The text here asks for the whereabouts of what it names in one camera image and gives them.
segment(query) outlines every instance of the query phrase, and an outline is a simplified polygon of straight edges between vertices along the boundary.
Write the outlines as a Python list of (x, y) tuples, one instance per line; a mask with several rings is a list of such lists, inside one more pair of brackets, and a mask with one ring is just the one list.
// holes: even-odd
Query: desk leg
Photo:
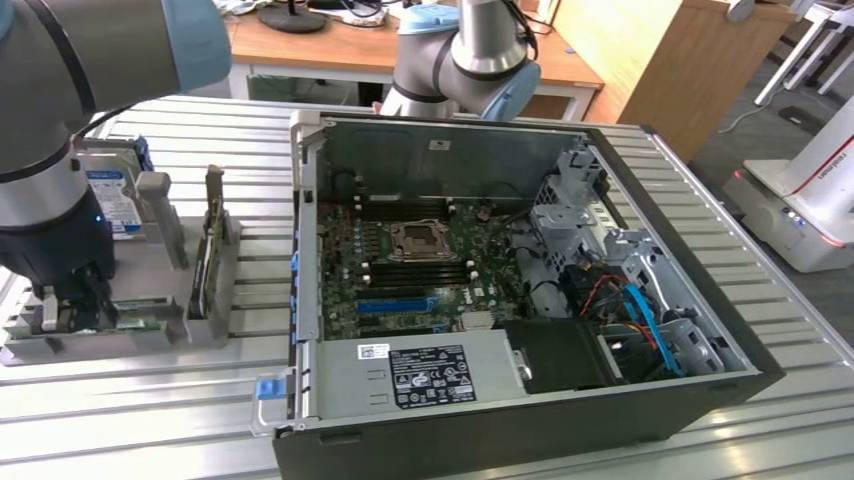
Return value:
[(581, 122), (585, 119), (593, 95), (597, 91), (592, 88), (577, 88), (570, 102), (566, 104), (562, 120), (570, 122)]
[(774, 72), (774, 76), (772, 77), (772, 80), (769, 80), (769, 83), (765, 85), (762, 92), (760, 92), (760, 95), (753, 101), (753, 103), (757, 104), (758, 106), (768, 105), (772, 98), (772, 94), (777, 91), (778, 85), (786, 78), (786, 75), (789, 75), (789, 72), (794, 68), (798, 60), (801, 60), (801, 57), (806, 53), (806, 50), (810, 47), (810, 44), (813, 43), (816, 38), (818, 37), (818, 34), (822, 33), (822, 28), (825, 27), (825, 23), (826, 23), (825, 21), (813, 22), (813, 26), (806, 31), (806, 34), (804, 35), (804, 38), (796, 45), (796, 48), (792, 49), (792, 53), (786, 57), (786, 60), (784, 60), (784, 64), (777, 69), (777, 72)]
[(810, 58), (806, 59), (806, 62), (804, 62), (804, 65), (801, 65), (801, 68), (798, 69), (798, 71), (796, 71), (796, 74), (784, 84), (786, 90), (794, 90), (796, 88), (798, 88), (804, 77), (806, 77), (813, 65), (821, 60), (822, 56), (825, 55), (825, 50), (828, 50), (828, 47), (830, 47), (830, 43), (837, 38), (837, 35), (840, 35), (840, 32), (836, 30), (828, 32), (825, 40), (822, 40), (822, 42), (818, 44), (818, 47), (816, 47), (816, 50), (813, 50), (813, 55), (810, 55)]
[(231, 98), (250, 100), (250, 75), (253, 75), (253, 65), (235, 63), (229, 73), (229, 89)]

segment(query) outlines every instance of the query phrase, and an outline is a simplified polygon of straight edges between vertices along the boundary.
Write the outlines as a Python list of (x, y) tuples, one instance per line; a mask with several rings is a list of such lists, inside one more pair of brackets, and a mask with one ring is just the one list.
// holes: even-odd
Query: white equipment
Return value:
[(744, 224), (801, 272), (854, 263), (854, 99), (792, 160), (748, 160), (724, 186)]

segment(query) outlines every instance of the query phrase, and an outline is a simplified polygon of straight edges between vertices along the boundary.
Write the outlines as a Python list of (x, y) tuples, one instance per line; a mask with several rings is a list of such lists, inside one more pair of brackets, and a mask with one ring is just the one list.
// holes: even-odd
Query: workbench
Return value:
[[(357, 28), (330, 20), (317, 33), (282, 33), (258, 20), (257, 15), (230, 19), (234, 66), (229, 75), (231, 98), (249, 99), (249, 75), (342, 80), (391, 84), (398, 57), (398, 20), (389, 18), (381, 28)], [(604, 82), (557, 33), (538, 35), (542, 79), (538, 99), (563, 102), (555, 118), (581, 121)]]
[[(245, 226), (231, 339), (219, 350), (0, 368), (4, 480), (279, 477), (271, 440), (251, 436), (250, 417), (255, 377), (287, 363), (294, 108), (313, 107), (171, 97), (104, 126), (104, 137), (147, 136), (185, 216), (206, 208), (205, 167), (226, 168), (227, 208)], [(788, 375), (665, 442), (454, 478), (850, 478), (850, 347), (657, 137), (601, 128)], [(620, 193), (614, 202), (638, 226)], [(26, 285), (7, 280), (3, 312)]]

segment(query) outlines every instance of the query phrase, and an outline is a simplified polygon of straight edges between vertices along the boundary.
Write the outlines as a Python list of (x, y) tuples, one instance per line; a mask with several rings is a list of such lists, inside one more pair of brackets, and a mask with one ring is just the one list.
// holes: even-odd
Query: metal slotted surface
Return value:
[[(205, 211), (206, 166), (226, 168), (229, 209), (245, 225), (234, 338), (222, 350), (0, 368), (4, 480), (82, 473), (123, 479), (278, 478), (270, 440), (253, 438), (249, 424), (254, 379), (278, 371), (287, 356), (293, 108), (173, 97), (144, 103), (106, 126), (108, 136), (147, 136), (154, 163), (174, 179), (171, 197), (182, 215)], [(657, 149), (636, 127), (602, 130), (788, 376), (665, 442), (454, 478), (849, 478), (850, 350), (733, 233), (729, 218), (664, 147)], [(614, 202), (630, 225), (640, 226), (620, 193)]]

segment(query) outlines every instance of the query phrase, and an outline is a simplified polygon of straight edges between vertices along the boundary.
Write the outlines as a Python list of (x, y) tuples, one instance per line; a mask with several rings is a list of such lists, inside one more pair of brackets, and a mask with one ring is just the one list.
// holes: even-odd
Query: wooden desk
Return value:
[(796, 15), (757, 4), (741, 23), (725, 0), (562, 0), (555, 29), (608, 85), (585, 120), (650, 125), (689, 162)]
[[(233, 98), (249, 99), (251, 74), (391, 83), (398, 55), (397, 21), (365, 29), (330, 22), (319, 33), (294, 35), (267, 28), (255, 15), (229, 24), (235, 65), (229, 77)], [(538, 35), (543, 77), (538, 95), (563, 97), (563, 118), (581, 120), (602, 79), (557, 35)]]

